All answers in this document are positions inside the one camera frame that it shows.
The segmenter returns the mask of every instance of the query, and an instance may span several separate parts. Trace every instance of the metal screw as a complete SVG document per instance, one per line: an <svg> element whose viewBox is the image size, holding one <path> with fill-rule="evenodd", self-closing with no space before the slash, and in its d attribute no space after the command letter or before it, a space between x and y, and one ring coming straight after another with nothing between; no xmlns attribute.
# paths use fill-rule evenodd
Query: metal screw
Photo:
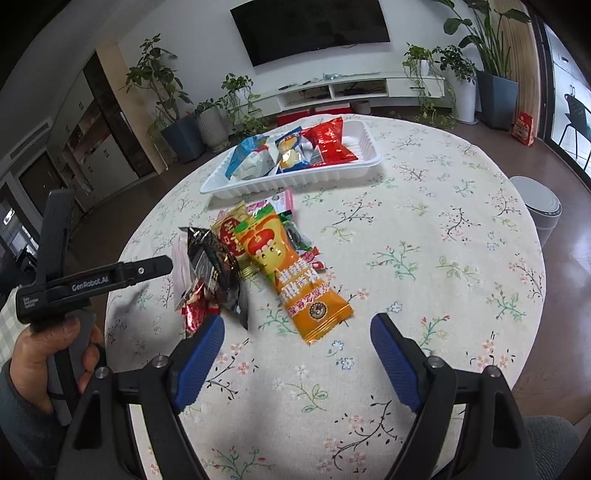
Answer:
<svg viewBox="0 0 591 480"><path fill-rule="evenodd" d="M431 368L441 368L443 365L445 365L445 362L438 356L432 355L427 358L427 364Z"/></svg>
<svg viewBox="0 0 591 480"><path fill-rule="evenodd" d="M501 376L501 370L499 370L499 367L491 365L488 367L488 374L493 378L499 378Z"/></svg>
<svg viewBox="0 0 591 480"><path fill-rule="evenodd" d="M168 364L168 357L167 356L158 355L152 359L152 365L155 366L156 368L166 367L167 364Z"/></svg>
<svg viewBox="0 0 591 480"><path fill-rule="evenodd" d="M95 372L96 378L105 378L109 375L109 369L107 367L100 367Z"/></svg>

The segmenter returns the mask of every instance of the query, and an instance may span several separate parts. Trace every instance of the gray plant pot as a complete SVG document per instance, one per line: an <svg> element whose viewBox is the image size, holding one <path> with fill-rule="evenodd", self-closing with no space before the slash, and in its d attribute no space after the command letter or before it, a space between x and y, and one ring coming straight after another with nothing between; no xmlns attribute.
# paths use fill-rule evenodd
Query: gray plant pot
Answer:
<svg viewBox="0 0 591 480"><path fill-rule="evenodd" d="M184 116L160 133L177 154L178 161L181 163L189 163L205 152L205 145L192 115Z"/></svg>
<svg viewBox="0 0 591 480"><path fill-rule="evenodd" d="M491 75L476 72L482 122L489 128L510 130L515 116L519 83Z"/></svg>
<svg viewBox="0 0 591 480"><path fill-rule="evenodd" d="M217 106L208 108L197 117L201 138L210 148L228 141L228 130Z"/></svg>

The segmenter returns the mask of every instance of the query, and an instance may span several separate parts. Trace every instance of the sleeve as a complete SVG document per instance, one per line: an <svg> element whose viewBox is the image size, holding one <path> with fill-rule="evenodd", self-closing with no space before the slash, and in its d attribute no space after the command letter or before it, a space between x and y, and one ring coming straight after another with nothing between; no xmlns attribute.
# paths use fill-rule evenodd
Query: sleeve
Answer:
<svg viewBox="0 0 591 480"><path fill-rule="evenodd" d="M66 428L21 397L10 378L10 360L0 372L0 405L0 429L21 462L35 478L53 478Z"/></svg>

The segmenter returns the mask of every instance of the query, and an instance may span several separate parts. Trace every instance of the hand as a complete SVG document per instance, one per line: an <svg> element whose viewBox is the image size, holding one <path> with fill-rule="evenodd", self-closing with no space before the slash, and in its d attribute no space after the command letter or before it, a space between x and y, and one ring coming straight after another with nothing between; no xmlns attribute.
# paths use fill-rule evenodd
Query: hand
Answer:
<svg viewBox="0 0 591 480"><path fill-rule="evenodd" d="M55 327L33 334L31 328L24 329L17 338L10 363L10 378L21 396L43 413L53 412L53 405L47 394L47 357L68 348L80 333L80 322L69 318ZM94 325L90 344L82 354L82 365L86 370L78 380L78 389L84 392L90 376L99 362L100 354L94 343L102 343L103 335Z"/></svg>

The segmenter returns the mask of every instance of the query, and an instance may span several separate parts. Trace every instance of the yellow snack bag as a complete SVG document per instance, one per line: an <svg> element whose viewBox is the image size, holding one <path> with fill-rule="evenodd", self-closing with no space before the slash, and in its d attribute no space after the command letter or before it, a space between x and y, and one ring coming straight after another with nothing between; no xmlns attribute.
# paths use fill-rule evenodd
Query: yellow snack bag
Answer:
<svg viewBox="0 0 591 480"><path fill-rule="evenodd" d="M353 309L290 245L272 205L238 224L234 235L264 269L306 343L313 343Z"/></svg>

